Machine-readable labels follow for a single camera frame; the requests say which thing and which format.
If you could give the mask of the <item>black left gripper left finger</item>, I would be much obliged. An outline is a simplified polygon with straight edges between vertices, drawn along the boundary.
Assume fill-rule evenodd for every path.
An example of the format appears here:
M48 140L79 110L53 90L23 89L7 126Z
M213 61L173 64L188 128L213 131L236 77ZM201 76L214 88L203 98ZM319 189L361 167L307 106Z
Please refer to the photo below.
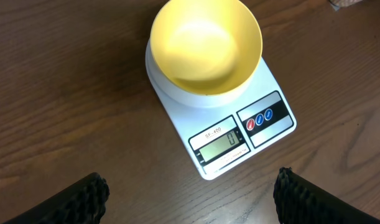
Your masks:
M106 179L94 172L6 223L99 224L108 198Z

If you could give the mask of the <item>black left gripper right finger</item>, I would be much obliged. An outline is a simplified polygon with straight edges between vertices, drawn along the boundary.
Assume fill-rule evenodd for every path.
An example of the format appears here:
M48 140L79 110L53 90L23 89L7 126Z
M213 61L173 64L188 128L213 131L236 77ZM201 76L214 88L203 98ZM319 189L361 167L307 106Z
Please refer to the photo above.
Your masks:
M380 224L380 220L354 208L282 167L274 184L274 203L283 224Z

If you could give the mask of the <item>yellow bowl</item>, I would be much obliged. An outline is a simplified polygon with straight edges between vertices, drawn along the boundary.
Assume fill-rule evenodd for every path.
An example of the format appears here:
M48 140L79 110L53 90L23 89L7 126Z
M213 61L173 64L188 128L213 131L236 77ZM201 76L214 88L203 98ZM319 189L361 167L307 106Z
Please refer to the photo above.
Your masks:
M171 0L156 15L151 53L165 77L197 95L245 85L262 57L262 32L239 0Z

